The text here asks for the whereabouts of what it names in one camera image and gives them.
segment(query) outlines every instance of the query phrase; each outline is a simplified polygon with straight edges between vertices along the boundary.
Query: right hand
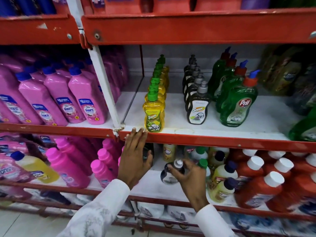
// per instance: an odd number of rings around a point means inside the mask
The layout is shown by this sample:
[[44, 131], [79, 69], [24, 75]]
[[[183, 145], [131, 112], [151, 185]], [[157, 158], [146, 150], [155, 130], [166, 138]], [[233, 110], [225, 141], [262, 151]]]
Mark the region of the right hand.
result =
[[191, 160], [183, 159], [189, 173], [181, 174], [172, 165], [168, 165], [171, 174], [179, 181], [182, 190], [196, 212], [207, 206], [206, 198], [206, 170], [194, 164]]

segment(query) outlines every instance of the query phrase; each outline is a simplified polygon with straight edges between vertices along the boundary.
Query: gray bottle cap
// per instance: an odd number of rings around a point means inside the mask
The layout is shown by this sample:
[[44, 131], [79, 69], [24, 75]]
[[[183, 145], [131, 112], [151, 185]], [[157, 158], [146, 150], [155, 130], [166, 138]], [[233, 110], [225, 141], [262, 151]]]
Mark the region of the gray bottle cap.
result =
[[194, 83], [195, 85], [199, 86], [203, 80], [204, 80], [203, 76], [199, 74], [197, 78], [194, 79]]
[[200, 86], [197, 88], [197, 91], [199, 93], [207, 93], [207, 81], [206, 80], [202, 81]]

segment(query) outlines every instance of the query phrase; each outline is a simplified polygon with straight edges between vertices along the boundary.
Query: red bottle with white cap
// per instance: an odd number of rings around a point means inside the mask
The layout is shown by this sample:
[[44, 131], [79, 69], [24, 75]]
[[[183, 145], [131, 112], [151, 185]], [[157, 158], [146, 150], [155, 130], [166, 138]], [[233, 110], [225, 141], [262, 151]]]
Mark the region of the red bottle with white cap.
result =
[[261, 157], [265, 163], [275, 163], [285, 155], [285, 151], [258, 151], [257, 156]]
[[316, 154], [310, 154], [304, 160], [294, 161], [291, 170], [293, 175], [308, 174], [316, 172]]
[[280, 158], [277, 162], [274, 164], [266, 164], [263, 166], [264, 174], [267, 175], [271, 171], [276, 171], [280, 173], [284, 179], [288, 179], [291, 176], [291, 171], [294, 167], [294, 164], [292, 161], [286, 158]]
[[284, 177], [275, 171], [264, 177], [256, 177], [235, 194], [236, 203], [245, 209], [257, 208], [278, 195], [283, 183]]
[[256, 154], [257, 150], [250, 149], [231, 149], [228, 159], [234, 162], [248, 161], [250, 157]]
[[247, 162], [239, 162], [236, 169], [238, 178], [237, 185], [235, 186], [235, 192], [240, 190], [246, 183], [252, 180], [254, 177], [263, 176], [263, 159], [258, 156], [251, 157]]
[[289, 159], [290, 161], [303, 160], [308, 153], [300, 153], [300, 152], [287, 152], [284, 155], [284, 158]]
[[316, 172], [291, 178], [283, 185], [283, 191], [267, 202], [267, 207], [276, 212], [292, 212], [306, 197], [316, 197]]

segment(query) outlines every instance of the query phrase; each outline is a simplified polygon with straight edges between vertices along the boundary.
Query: person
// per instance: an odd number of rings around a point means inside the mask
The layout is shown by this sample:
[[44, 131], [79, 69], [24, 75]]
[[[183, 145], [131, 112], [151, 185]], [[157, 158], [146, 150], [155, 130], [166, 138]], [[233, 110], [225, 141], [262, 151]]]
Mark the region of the person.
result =
[[[118, 177], [90, 203], [81, 207], [71, 218], [66, 228], [57, 237], [104, 237], [109, 225], [115, 220], [131, 189], [151, 168], [153, 156], [148, 151], [143, 162], [143, 147], [147, 131], [133, 128], [126, 136], [124, 151], [118, 168]], [[183, 160], [188, 174], [183, 175], [168, 165], [172, 175], [179, 181], [184, 194], [196, 211], [195, 221], [205, 237], [233, 237], [234, 232], [209, 204], [205, 191], [206, 170], [190, 160]]]

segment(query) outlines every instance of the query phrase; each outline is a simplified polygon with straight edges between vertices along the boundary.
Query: white sleeve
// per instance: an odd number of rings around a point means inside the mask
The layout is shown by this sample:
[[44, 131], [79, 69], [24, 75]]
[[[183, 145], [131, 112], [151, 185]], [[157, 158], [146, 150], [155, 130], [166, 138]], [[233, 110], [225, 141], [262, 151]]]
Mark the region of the white sleeve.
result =
[[205, 237], [235, 236], [235, 233], [211, 204], [200, 209], [195, 216], [195, 222], [198, 224]]
[[112, 180], [92, 202], [77, 211], [57, 237], [105, 237], [129, 194], [127, 184]]

